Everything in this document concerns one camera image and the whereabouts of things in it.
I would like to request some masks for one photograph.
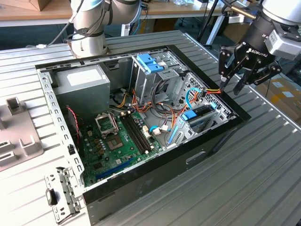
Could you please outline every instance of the aluminum table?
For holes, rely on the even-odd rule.
[[[108,39],[113,53],[176,45],[215,82],[217,59],[180,31]],[[0,52],[0,104],[26,102],[45,152],[0,172],[1,225],[55,226],[44,175],[65,166],[34,65],[73,59],[69,46]],[[301,218],[301,129],[254,89],[226,91],[252,119],[220,152],[106,218],[102,226],[296,225]],[[88,226],[84,210],[63,225]]]

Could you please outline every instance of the table leg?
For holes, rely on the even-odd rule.
[[[212,45],[217,33],[218,33],[218,30],[220,29],[221,25],[222,25],[222,22],[224,21],[224,16],[218,16],[217,17],[217,20],[213,26],[213,29],[209,35],[209,38],[206,42],[206,45]]]
[[[130,32],[130,24],[123,24],[121,27],[121,36],[128,36]]]

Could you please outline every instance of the red cable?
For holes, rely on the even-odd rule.
[[[66,107],[66,108],[73,114],[73,117],[74,117],[74,120],[75,120],[75,124],[76,124],[77,145],[79,147],[79,124],[77,122],[77,118],[76,118],[76,115],[75,115],[74,111],[70,107]]]

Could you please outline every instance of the blue clip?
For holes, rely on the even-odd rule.
[[[216,108],[217,108],[217,105],[216,105],[215,102],[211,102],[210,105],[211,105],[211,107],[212,107],[213,109],[216,109]]]
[[[147,53],[137,55],[137,60],[149,73],[155,73],[164,70],[164,67],[159,66],[156,60]]]
[[[187,120],[197,116],[197,114],[195,114],[193,110],[186,111],[183,115],[186,116]]]

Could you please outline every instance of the white connector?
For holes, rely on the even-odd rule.
[[[154,133],[154,135],[159,135],[159,134],[161,134],[159,128],[155,128],[152,132]]]
[[[163,131],[168,131],[168,126],[167,126],[167,125],[163,125],[163,126],[161,127],[161,130],[163,130]]]
[[[39,45],[36,45],[37,48],[47,48],[47,45],[44,45],[44,44],[39,44]]]

